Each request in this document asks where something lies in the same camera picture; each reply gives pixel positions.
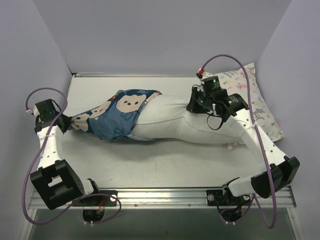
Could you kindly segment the blue letter print pillowcase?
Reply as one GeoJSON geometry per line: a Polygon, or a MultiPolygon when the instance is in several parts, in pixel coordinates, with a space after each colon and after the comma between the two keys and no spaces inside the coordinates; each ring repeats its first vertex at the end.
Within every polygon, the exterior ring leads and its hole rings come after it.
{"type": "Polygon", "coordinates": [[[146,104],[161,94],[150,89],[119,90],[101,105],[73,116],[70,127],[96,135],[101,140],[147,141],[148,138],[132,135],[132,131],[146,104]]]}

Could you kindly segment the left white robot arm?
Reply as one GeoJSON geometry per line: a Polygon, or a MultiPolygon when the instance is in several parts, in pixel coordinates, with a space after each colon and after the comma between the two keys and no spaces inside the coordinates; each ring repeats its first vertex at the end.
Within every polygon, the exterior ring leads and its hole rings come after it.
{"type": "Polygon", "coordinates": [[[95,206],[101,201],[101,193],[95,181],[91,178],[81,180],[60,156],[63,136],[71,126],[71,118],[60,114],[54,102],[47,99],[33,107],[40,160],[37,170],[30,174],[30,181],[50,210],[81,198],[88,205],[95,206]]]}

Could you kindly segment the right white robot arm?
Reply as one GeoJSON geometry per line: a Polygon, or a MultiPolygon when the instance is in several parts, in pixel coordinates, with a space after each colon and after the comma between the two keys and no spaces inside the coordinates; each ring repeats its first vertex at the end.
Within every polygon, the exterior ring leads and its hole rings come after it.
{"type": "Polygon", "coordinates": [[[254,120],[246,101],[237,93],[228,94],[221,88],[217,76],[207,77],[201,85],[193,85],[186,109],[194,114],[207,114],[220,118],[218,130],[229,126],[252,153],[260,168],[260,174],[239,177],[227,183],[222,200],[232,205],[240,196],[257,194],[268,198],[289,185],[299,167],[296,157],[288,157],[281,151],[254,120]]]}

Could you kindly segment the white floral deer pillow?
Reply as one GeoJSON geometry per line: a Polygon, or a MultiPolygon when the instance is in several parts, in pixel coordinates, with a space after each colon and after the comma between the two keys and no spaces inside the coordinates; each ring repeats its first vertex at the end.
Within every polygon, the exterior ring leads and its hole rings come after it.
{"type": "Polygon", "coordinates": [[[217,73],[221,87],[227,89],[230,95],[241,95],[247,104],[252,106],[254,120],[273,142],[283,139],[283,130],[276,122],[258,87],[255,64],[253,62],[246,64],[244,69],[249,82],[246,81],[245,73],[241,68],[217,73]]]}

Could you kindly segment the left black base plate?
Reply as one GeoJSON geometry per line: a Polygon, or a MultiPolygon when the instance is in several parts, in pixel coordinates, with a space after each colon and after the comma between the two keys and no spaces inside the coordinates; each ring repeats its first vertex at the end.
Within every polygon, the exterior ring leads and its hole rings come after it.
{"type": "Polygon", "coordinates": [[[91,196],[73,203],[75,207],[115,207],[118,197],[117,190],[102,190],[99,196],[91,196]]]}

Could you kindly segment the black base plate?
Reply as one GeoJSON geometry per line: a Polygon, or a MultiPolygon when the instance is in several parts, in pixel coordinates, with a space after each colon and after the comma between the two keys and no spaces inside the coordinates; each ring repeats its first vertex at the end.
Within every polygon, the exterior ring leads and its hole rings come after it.
{"type": "Polygon", "coordinates": [[[237,206],[241,203],[239,197],[234,197],[228,191],[222,189],[209,189],[206,191],[208,206],[237,206]]]}
{"type": "Polygon", "coordinates": [[[75,207],[115,207],[118,197],[117,190],[102,190],[99,196],[91,196],[73,203],[75,207]]]}

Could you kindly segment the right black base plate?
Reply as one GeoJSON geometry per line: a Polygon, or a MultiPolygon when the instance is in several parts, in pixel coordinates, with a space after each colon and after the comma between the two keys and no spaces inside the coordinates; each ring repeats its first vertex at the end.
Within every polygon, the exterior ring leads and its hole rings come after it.
{"type": "Polygon", "coordinates": [[[234,197],[228,191],[222,189],[209,189],[206,191],[208,206],[237,206],[241,203],[239,197],[234,197]]]}

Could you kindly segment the aluminium front rail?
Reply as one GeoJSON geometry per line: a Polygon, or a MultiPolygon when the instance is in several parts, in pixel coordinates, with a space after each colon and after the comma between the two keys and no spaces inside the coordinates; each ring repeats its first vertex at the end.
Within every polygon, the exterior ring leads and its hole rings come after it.
{"type": "MultiPolygon", "coordinates": [[[[202,209],[209,207],[207,205],[207,190],[220,188],[118,188],[117,198],[122,204],[122,209],[184,209],[194,208],[202,209]]],[[[285,187],[276,192],[276,203],[278,208],[292,208],[296,207],[296,201],[290,187],[285,187]]],[[[252,196],[239,197],[241,203],[236,206],[219,206],[220,209],[235,208],[242,204],[243,207],[248,206],[252,196]]],[[[256,197],[262,208],[272,208],[272,198],[256,197]]],[[[116,206],[103,206],[103,208],[117,209],[116,206]]],[[[47,209],[47,206],[34,191],[27,205],[28,209],[47,209]]],[[[98,206],[73,206],[74,208],[82,209],[98,209],[98,206]]]]}

